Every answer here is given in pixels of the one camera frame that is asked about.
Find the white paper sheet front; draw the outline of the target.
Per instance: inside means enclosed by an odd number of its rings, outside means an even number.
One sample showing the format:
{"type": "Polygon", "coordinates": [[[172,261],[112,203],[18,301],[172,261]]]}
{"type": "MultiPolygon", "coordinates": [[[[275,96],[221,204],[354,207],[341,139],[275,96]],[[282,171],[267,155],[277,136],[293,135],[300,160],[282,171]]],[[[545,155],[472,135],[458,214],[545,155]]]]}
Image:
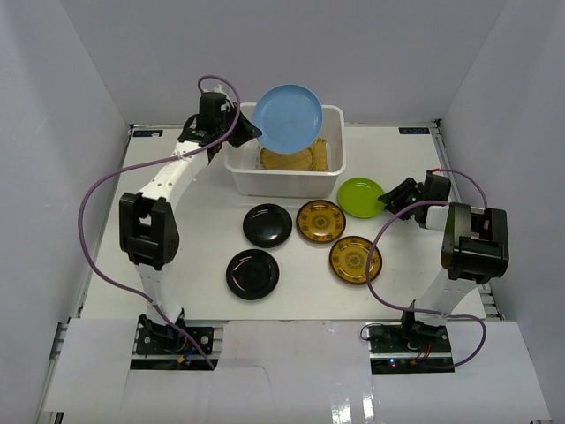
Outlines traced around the white paper sheet front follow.
{"type": "Polygon", "coordinates": [[[132,370],[127,319],[71,322],[44,408],[66,423],[530,423],[550,413],[519,328],[453,322],[446,374],[373,375],[357,322],[230,322],[213,371],[132,370]]]}

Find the green plate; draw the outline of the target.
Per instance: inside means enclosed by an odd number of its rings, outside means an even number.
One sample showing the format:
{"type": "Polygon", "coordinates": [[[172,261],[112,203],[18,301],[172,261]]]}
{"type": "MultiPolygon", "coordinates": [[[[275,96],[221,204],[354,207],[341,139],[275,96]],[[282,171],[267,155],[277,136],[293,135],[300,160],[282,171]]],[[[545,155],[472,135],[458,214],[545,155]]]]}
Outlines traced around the green plate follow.
{"type": "Polygon", "coordinates": [[[339,187],[337,200],[348,215],[369,219],[384,211],[385,205],[379,200],[383,194],[382,187],[369,178],[350,178],[339,187]]]}

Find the black plate upper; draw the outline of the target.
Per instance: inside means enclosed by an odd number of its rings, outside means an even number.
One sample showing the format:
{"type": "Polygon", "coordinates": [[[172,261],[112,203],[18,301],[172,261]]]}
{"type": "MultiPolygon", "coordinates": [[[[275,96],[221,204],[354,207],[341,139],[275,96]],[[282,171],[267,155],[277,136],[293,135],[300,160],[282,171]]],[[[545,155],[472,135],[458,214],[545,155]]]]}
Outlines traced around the black plate upper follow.
{"type": "Polygon", "coordinates": [[[263,203],[251,208],[242,223],[245,237],[261,248],[277,247],[284,243],[292,231],[290,213],[273,203],[263,203]]]}

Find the rectangular woven bamboo plate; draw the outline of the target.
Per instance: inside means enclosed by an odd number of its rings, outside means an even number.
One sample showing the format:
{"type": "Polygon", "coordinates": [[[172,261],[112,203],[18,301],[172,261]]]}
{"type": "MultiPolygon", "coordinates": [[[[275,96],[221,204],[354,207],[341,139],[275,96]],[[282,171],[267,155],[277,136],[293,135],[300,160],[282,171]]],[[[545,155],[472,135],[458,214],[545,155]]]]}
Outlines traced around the rectangular woven bamboo plate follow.
{"type": "Polygon", "coordinates": [[[324,138],[317,138],[308,148],[311,154],[311,171],[329,171],[328,143],[324,138]]]}

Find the black plate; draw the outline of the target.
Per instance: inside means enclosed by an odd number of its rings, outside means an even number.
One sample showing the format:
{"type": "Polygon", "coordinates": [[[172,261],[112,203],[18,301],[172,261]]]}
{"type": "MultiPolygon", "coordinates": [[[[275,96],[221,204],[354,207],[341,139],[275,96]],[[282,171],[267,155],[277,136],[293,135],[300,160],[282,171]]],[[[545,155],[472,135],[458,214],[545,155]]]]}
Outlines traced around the black plate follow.
{"type": "Polygon", "coordinates": [[[261,248],[277,247],[284,243],[292,231],[290,213],[273,203],[263,203],[251,208],[242,223],[245,237],[261,248]]]}
{"type": "Polygon", "coordinates": [[[243,300],[255,301],[267,297],[277,286],[280,269],[275,258],[259,249],[247,249],[236,254],[226,268],[226,283],[230,291],[243,300]]]}

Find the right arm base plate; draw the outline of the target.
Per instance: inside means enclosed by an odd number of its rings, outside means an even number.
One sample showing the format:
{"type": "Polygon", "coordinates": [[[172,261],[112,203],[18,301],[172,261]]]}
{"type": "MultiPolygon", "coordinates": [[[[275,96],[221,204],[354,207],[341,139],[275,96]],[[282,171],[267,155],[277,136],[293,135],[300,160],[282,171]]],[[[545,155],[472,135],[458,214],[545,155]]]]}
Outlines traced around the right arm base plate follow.
{"type": "Polygon", "coordinates": [[[360,337],[368,344],[373,375],[454,373],[454,360],[447,330],[438,337],[405,336],[401,326],[367,323],[360,337]]]}

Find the black plate lower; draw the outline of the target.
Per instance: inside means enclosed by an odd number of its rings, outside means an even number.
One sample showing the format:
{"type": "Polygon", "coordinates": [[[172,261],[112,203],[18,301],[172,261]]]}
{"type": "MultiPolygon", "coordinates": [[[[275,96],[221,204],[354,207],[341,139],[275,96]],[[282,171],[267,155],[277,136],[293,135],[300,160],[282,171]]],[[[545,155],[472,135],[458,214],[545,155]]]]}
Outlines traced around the black plate lower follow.
{"type": "Polygon", "coordinates": [[[267,297],[277,286],[280,269],[275,258],[259,249],[247,249],[236,254],[226,268],[226,283],[230,291],[243,300],[255,301],[267,297]]]}

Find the yellow patterned plate lower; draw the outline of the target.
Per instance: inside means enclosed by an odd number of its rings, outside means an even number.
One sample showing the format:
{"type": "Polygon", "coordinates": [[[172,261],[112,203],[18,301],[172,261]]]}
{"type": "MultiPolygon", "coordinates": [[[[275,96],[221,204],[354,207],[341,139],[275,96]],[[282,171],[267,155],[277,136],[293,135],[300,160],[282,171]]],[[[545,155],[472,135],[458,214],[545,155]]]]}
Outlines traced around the yellow patterned plate lower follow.
{"type": "Polygon", "coordinates": [[[383,260],[380,250],[376,248],[370,260],[370,278],[367,279],[365,268],[371,245],[370,240],[358,236],[339,238],[329,252],[330,269],[346,284],[359,285],[374,281],[381,273],[383,260]]]}

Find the light blue plate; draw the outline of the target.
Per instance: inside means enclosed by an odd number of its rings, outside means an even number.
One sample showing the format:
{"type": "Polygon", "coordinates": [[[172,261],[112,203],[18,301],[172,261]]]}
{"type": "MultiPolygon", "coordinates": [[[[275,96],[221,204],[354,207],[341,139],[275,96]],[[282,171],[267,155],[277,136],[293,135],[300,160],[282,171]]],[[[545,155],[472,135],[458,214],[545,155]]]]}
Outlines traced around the light blue plate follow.
{"type": "Polygon", "coordinates": [[[324,122],[319,97],[308,87],[283,84],[256,103],[252,123],[260,129],[262,147],[277,154],[295,154],[310,147],[324,122]]]}

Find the yellow patterned plate upper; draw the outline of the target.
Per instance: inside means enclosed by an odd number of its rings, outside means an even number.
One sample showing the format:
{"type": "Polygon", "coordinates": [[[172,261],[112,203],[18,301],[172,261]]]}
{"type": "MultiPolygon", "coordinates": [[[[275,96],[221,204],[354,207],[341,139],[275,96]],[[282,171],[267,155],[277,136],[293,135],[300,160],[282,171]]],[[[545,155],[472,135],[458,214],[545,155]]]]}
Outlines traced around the yellow patterned plate upper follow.
{"type": "Polygon", "coordinates": [[[304,204],[296,215],[298,233],[314,244],[328,244],[338,240],[346,228],[342,209],[327,200],[313,200],[304,204]]]}

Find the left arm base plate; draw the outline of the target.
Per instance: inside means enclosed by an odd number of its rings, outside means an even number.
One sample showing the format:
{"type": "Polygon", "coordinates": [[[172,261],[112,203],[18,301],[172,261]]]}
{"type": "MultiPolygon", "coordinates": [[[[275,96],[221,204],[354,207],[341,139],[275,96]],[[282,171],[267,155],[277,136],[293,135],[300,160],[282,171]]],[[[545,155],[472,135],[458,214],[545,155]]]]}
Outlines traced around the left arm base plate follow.
{"type": "Polygon", "coordinates": [[[134,352],[142,356],[185,355],[187,353],[209,355],[213,352],[215,329],[209,326],[187,326],[179,318],[176,325],[192,339],[179,333],[169,324],[158,324],[144,314],[138,319],[134,352]]]}

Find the yellow patterned plate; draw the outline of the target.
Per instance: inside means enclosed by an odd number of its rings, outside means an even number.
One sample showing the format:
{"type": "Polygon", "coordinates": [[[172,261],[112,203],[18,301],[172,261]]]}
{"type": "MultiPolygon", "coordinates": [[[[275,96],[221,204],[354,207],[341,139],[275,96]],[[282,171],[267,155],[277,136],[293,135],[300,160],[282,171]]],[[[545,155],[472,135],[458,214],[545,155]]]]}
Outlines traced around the yellow patterned plate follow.
{"type": "Polygon", "coordinates": [[[376,248],[370,260],[370,278],[367,279],[365,268],[371,245],[370,240],[358,236],[339,238],[329,252],[330,269],[346,284],[359,285],[374,281],[381,273],[383,260],[380,250],[376,248]]]}
{"type": "Polygon", "coordinates": [[[342,209],[327,200],[313,200],[304,204],[296,215],[298,233],[314,244],[328,244],[338,240],[346,228],[342,209]]]}

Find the white plastic bin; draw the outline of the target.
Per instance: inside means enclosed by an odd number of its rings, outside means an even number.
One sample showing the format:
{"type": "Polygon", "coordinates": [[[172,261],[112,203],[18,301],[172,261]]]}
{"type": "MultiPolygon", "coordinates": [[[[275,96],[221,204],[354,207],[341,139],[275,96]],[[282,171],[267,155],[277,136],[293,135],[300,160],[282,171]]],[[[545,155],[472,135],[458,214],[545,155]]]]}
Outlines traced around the white plastic bin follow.
{"type": "Polygon", "coordinates": [[[241,148],[227,146],[224,165],[243,195],[287,198],[325,198],[346,168],[343,112],[323,107],[320,137],[326,141],[326,170],[267,170],[260,163],[261,145],[252,140],[241,148]]]}

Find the round woven bamboo plate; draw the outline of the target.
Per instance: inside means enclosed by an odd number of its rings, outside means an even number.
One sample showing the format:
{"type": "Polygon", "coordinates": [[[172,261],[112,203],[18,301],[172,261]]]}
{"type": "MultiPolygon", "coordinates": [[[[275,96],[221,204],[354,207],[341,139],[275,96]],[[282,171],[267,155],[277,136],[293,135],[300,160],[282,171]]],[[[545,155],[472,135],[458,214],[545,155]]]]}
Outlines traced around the round woven bamboo plate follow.
{"type": "Polygon", "coordinates": [[[307,171],[313,166],[313,152],[306,148],[294,154],[284,155],[263,148],[259,160],[265,170],[307,171]]]}

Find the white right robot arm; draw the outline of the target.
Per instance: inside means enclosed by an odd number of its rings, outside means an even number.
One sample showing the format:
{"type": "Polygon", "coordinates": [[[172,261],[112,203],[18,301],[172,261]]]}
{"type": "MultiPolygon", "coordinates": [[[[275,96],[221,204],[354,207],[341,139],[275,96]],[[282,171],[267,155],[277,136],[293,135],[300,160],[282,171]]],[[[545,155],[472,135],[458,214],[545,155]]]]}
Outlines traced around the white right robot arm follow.
{"type": "Polygon", "coordinates": [[[393,217],[413,218],[420,228],[443,235],[441,270],[401,318],[398,339],[409,352],[421,351],[438,337],[464,297],[503,276],[509,265],[507,212],[450,202],[451,181],[443,172],[428,170],[422,183],[406,178],[379,197],[393,217]]]}

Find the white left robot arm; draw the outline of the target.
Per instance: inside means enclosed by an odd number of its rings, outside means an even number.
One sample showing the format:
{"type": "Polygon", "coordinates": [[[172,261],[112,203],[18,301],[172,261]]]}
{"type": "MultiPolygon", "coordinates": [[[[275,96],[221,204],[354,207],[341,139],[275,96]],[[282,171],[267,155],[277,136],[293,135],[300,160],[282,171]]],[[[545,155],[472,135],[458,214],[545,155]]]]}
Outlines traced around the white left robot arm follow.
{"type": "Polygon", "coordinates": [[[189,184],[221,150],[212,143],[222,136],[235,148],[262,131],[220,89],[200,95],[199,111],[190,116],[177,138],[172,161],[137,193],[118,202],[119,245],[135,265],[147,302],[147,319],[161,325],[156,342],[166,352],[185,346],[186,330],[175,322],[183,308],[172,292],[172,276],[164,268],[180,247],[175,209],[189,184]]]}

